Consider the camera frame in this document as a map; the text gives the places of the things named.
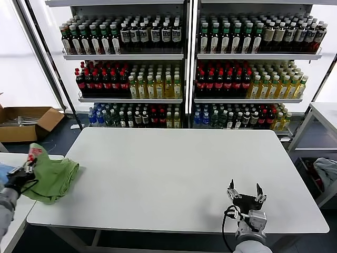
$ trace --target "table leg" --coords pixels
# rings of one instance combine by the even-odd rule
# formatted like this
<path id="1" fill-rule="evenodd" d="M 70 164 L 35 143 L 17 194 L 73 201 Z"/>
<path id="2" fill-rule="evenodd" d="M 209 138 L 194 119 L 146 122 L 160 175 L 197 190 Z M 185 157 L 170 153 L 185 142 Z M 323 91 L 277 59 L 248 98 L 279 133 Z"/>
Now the table leg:
<path id="1" fill-rule="evenodd" d="M 302 135 L 306 132 L 306 130 L 310 127 L 311 123 L 314 121 L 315 116 L 313 115 L 313 112 L 310 111 L 307 116 L 305 117 L 303 123 L 298 128 L 297 133 L 295 133 L 295 137 L 290 143 L 288 147 L 288 153 L 295 151 L 296 147 L 298 146 Z"/>
<path id="2" fill-rule="evenodd" d="M 70 228 L 49 227 L 57 236 L 76 249 L 79 253 L 87 252 L 87 245 Z"/>

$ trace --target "green towel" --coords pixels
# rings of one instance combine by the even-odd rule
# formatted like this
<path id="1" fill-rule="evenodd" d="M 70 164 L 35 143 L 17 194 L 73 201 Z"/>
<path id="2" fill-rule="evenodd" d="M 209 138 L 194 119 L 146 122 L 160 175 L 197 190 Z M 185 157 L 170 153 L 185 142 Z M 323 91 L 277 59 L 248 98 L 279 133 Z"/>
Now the green towel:
<path id="1" fill-rule="evenodd" d="M 68 158 L 51 160 L 47 151 L 36 143 L 30 145 L 29 153 L 37 157 L 34 174 L 38 183 L 23 195 L 43 203 L 55 203 L 57 199 L 67 194 L 80 165 Z M 25 185 L 22 191 L 32 184 Z"/>

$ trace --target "bottle label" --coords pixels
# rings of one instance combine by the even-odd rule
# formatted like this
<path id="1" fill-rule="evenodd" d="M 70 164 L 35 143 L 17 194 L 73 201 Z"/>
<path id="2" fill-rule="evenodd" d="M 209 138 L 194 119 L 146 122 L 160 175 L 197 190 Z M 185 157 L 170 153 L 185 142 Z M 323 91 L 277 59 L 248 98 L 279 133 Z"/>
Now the bottle label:
<path id="1" fill-rule="evenodd" d="M 132 42 L 139 42 L 139 30 L 130 30 L 130 36 Z"/>
<path id="2" fill-rule="evenodd" d="M 66 39 L 63 39 L 62 43 L 63 43 L 64 49 L 66 50 L 67 54 L 72 54 L 69 41 Z"/>
<path id="3" fill-rule="evenodd" d="M 253 43 L 252 54 L 256 54 L 258 52 L 260 43 L 261 43 L 261 37 L 256 37 Z"/>
<path id="4" fill-rule="evenodd" d="M 296 87 L 290 87 L 289 92 L 288 92 L 286 98 L 287 98 L 287 99 L 292 99 L 293 96 L 294 96 L 295 90 L 296 90 Z"/>
<path id="5" fill-rule="evenodd" d="M 173 42 L 181 41 L 181 29 L 172 30 L 172 41 Z"/>
<path id="6" fill-rule="evenodd" d="M 112 39 L 112 44 L 114 45 L 115 54 L 121 54 L 120 42 L 117 38 Z"/>
<path id="7" fill-rule="evenodd" d="M 159 30 L 151 30 L 151 38 L 152 38 L 152 42 L 159 42 L 160 41 Z"/>
<path id="8" fill-rule="evenodd" d="M 163 38 L 163 42 L 170 42 L 171 41 L 171 30 L 162 29 L 162 38 Z"/>
<path id="9" fill-rule="evenodd" d="M 276 87 L 271 87 L 269 90 L 268 98 L 273 99 L 275 95 Z"/>
<path id="10" fill-rule="evenodd" d="M 200 53 L 201 54 L 206 53 L 206 48 L 207 48 L 207 38 L 202 37 L 200 42 Z"/>
<path id="11" fill-rule="evenodd" d="M 162 99 L 163 98 L 163 90 L 161 87 L 157 87 L 157 98 Z"/>
<path id="12" fill-rule="evenodd" d="M 256 97 L 258 89 L 259 89 L 259 87 L 254 87 L 252 89 L 252 93 L 251 93 L 250 99 L 254 99 Z"/>
<path id="13" fill-rule="evenodd" d="M 80 42 L 78 41 L 78 39 L 74 38 L 73 40 L 73 44 L 74 47 L 76 49 L 77 54 L 81 54 L 81 46 L 80 46 Z"/>
<path id="14" fill-rule="evenodd" d="M 231 49 L 231 54 L 236 54 L 237 47 L 238 47 L 238 45 L 239 45 L 239 41 L 240 41 L 240 38 L 239 38 L 239 37 L 235 37 L 235 38 L 233 39 L 232 49 Z"/>
<path id="15" fill-rule="evenodd" d="M 131 97 L 133 99 L 136 99 L 137 98 L 136 88 L 135 87 L 130 87 L 130 92 L 131 92 Z"/>
<path id="16" fill-rule="evenodd" d="M 285 30 L 276 29 L 273 41 L 282 41 Z"/>
<path id="17" fill-rule="evenodd" d="M 215 83 L 215 88 L 221 89 L 222 88 L 222 83 Z"/>
<path id="18" fill-rule="evenodd" d="M 230 41 L 230 38 L 228 38 L 228 37 L 223 37 L 222 38 L 221 52 L 220 53 L 225 54 L 227 52 L 228 42 L 229 41 Z"/>
<path id="19" fill-rule="evenodd" d="M 106 38 L 102 39 L 102 44 L 103 44 L 103 48 L 104 48 L 105 54 L 111 54 L 111 52 L 110 52 L 110 46 L 109 46 L 109 41 Z"/>
<path id="20" fill-rule="evenodd" d="M 111 89 L 112 88 L 112 84 L 111 83 L 103 83 L 104 87 L 106 89 Z"/>
<path id="21" fill-rule="evenodd" d="M 124 42 L 124 43 L 129 43 L 131 41 L 129 30 L 128 31 L 121 31 L 121 39 L 122 39 L 122 42 Z"/>
<path id="22" fill-rule="evenodd" d="M 248 53 L 248 48 L 250 44 L 251 44 L 251 38 L 250 37 L 244 38 L 243 45 L 242 45 L 242 52 L 241 52 L 242 54 Z"/>
<path id="23" fill-rule="evenodd" d="M 98 43 L 98 39 L 93 38 L 91 41 L 94 45 L 95 53 L 100 54 L 100 44 Z"/>
<path id="24" fill-rule="evenodd" d="M 149 39 L 148 39 L 148 30 L 145 29 L 145 30 L 140 30 L 139 31 L 139 35 L 141 37 L 141 42 L 148 42 Z"/>
<path id="25" fill-rule="evenodd" d="M 326 34 L 326 31 L 317 31 L 314 41 L 317 43 L 321 43 L 325 34 Z"/>
<path id="26" fill-rule="evenodd" d="M 305 42 L 313 42 L 316 33 L 317 33 L 317 30 L 308 30 L 304 41 Z"/>
<path id="27" fill-rule="evenodd" d="M 149 98 L 149 99 L 154 98 L 154 90 L 153 90 L 153 87 L 147 87 L 147 90 L 148 90 L 148 98 Z"/>
<path id="28" fill-rule="evenodd" d="M 144 91 L 144 87 L 138 87 L 138 91 L 139 91 L 139 97 L 141 99 L 145 98 L 145 91 Z"/>
<path id="29" fill-rule="evenodd" d="M 233 125 L 233 122 L 227 122 L 227 129 L 231 129 L 232 128 L 232 125 Z"/>
<path id="30" fill-rule="evenodd" d="M 217 47 L 217 37 L 214 37 L 211 40 L 211 54 L 216 53 L 216 47 Z"/>
<path id="31" fill-rule="evenodd" d="M 91 54 L 88 40 L 85 39 L 85 38 L 83 38 L 83 39 L 82 39 L 82 44 L 83 44 L 85 53 L 86 53 L 86 54 Z"/>
<path id="32" fill-rule="evenodd" d="M 279 97 L 278 99 L 282 99 L 284 97 L 284 94 L 286 92 L 287 87 L 282 87 L 279 92 Z"/>
<path id="33" fill-rule="evenodd" d="M 265 95 L 267 93 L 268 87 L 263 87 L 261 89 L 260 99 L 265 99 Z"/>

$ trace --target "dark bottle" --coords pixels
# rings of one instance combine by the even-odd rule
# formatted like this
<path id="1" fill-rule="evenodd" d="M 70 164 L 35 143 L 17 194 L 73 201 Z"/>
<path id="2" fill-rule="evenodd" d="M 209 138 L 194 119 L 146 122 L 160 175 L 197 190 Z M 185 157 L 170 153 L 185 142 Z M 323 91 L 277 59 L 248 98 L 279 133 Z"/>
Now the dark bottle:
<path id="1" fill-rule="evenodd" d="M 213 71 L 210 71 L 209 76 L 206 79 L 206 96 L 207 97 L 212 97 L 213 85 L 214 85 L 214 73 Z"/>
<path id="2" fill-rule="evenodd" d="M 235 23 L 234 33 L 231 35 L 231 54 L 236 54 L 239 50 L 241 23 Z"/>
<path id="3" fill-rule="evenodd" d="M 220 71 L 215 80 L 215 96 L 222 97 L 223 94 L 223 71 Z"/>
<path id="4" fill-rule="evenodd" d="M 181 47 L 181 27 L 179 26 L 179 21 L 174 22 L 172 28 L 172 43 L 173 48 Z"/>
<path id="5" fill-rule="evenodd" d="M 160 28 L 157 23 L 152 23 L 151 29 L 152 48 L 160 47 Z"/>
<path id="6" fill-rule="evenodd" d="M 200 71 L 199 78 L 196 83 L 196 92 L 198 95 L 203 95 L 205 92 L 205 72 Z"/>
<path id="7" fill-rule="evenodd" d="M 242 54 L 248 53 L 248 50 L 250 48 L 251 39 L 252 39 L 252 35 L 251 35 L 252 28 L 253 28 L 253 23 L 246 24 L 245 32 L 241 38 L 241 45 L 240 45 Z"/>
<path id="8" fill-rule="evenodd" d="M 296 28 L 296 23 L 292 22 L 290 24 L 290 26 L 285 30 L 285 34 L 283 36 L 283 46 L 285 47 L 290 47 L 294 37 L 295 37 L 295 32 L 296 32 L 297 28 Z"/>
<path id="9" fill-rule="evenodd" d="M 209 40 L 209 35 L 208 35 L 208 23 L 202 23 L 202 29 L 201 29 L 201 34 L 200 34 L 200 53 L 205 54 L 207 51 L 207 44 Z"/>
<path id="10" fill-rule="evenodd" d="M 169 28 L 169 24 L 164 22 L 162 29 L 162 39 L 163 39 L 163 48 L 171 47 L 171 29 Z"/>
<path id="11" fill-rule="evenodd" d="M 229 98 L 232 96 L 232 71 L 228 71 L 225 80 L 223 81 L 223 96 Z"/>
<path id="12" fill-rule="evenodd" d="M 213 23 L 211 38 L 210 38 L 209 51 L 211 54 L 215 54 L 217 51 L 217 43 L 219 40 L 218 32 L 219 32 L 219 23 L 215 22 Z"/>
<path id="13" fill-rule="evenodd" d="M 223 32 L 221 34 L 221 44 L 220 44 L 220 53 L 226 54 L 229 52 L 229 41 L 230 41 L 230 23 L 223 24 Z"/>
<path id="14" fill-rule="evenodd" d="M 77 54 L 82 54 L 82 52 L 83 52 L 83 45 L 82 45 L 80 36 L 77 33 L 76 26 L 75 25 L 71 25 L 71 26 L 69 26 L 69 28 L 70 28 L 70 31 L 72 33 L 72 42 L 73 42 L 73 45 L 75 47 L 75 52 Z"/>
<path id="15" fill-rule="evenodd" d="M 251 52 L 252 54 L 256 54 L 260 50 L 260 44 L 262 40 L 262 31 L 263 31 L 263 23 L 258 23 L 256 26 L 256 32 L 251 43 Z"/>
<path id="16" fill-rule="evenodd" d="M 141 47 L 142 48 L 149 48 L 150 45 L 150 35 L 148 33 L 148 29 L 147 27 L 145 26 L 145 23 L 141 23 L 141 28 L 139 30 L 139 35 L 140 35 L 140 38 L 141 38 Z"/>

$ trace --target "juice bottle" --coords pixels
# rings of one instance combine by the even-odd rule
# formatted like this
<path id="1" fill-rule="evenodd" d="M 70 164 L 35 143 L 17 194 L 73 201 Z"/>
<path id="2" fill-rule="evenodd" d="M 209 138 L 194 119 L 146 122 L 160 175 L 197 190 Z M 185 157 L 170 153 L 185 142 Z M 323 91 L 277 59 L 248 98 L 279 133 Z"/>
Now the juice bottle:
<path id="1" fill-rule="evenodd" d="M 181 97 L 180 76 L 174 75 L 174 98 L 179 99 L 180 97 Z"/>
<path id="2" fill-rule="evenodd" d="M 301 98 L 301 96 L 303 94 L 303 91 L 306 87 L 305 84 L 306 84 L 308 78 L 309 77 L 307 75 L 303 76 L 302 80 L 300 81 L 300 85 L 298 86 L 298 88 L 295 91 L 295 94 L 294 94 L 294 97 L 293 97 L 294 99 L 300 99 Z"/>
<path id="3" fill-rule="evenodd" d="M 163 94 L 164 94 L 164 85 L 162 81 L 162 77 L 160 75 L 156 76 L 156 93 L 157 93 L 157 98 L 162 99 Z"/>
<path id="4" fill-rule="evenodd" d="M 165 81 L 165 98 L 166 99 L 172 99 L 172 98 L 174 98 L 174 90 L 173 90 L 173 85 L 172 85 L 172 80 L 171 80 L 171 76 L 170 75 L 166 76 L 166 81 Z"/>
<path id="5" fill-rule="evenodd" d="M 284 95 L 286 99 L 292 99 L 294 97 L 296 88 L 298 86 L 299 78 L 300 77 L 298 75 L 292 77 L 290 85 Z"/>

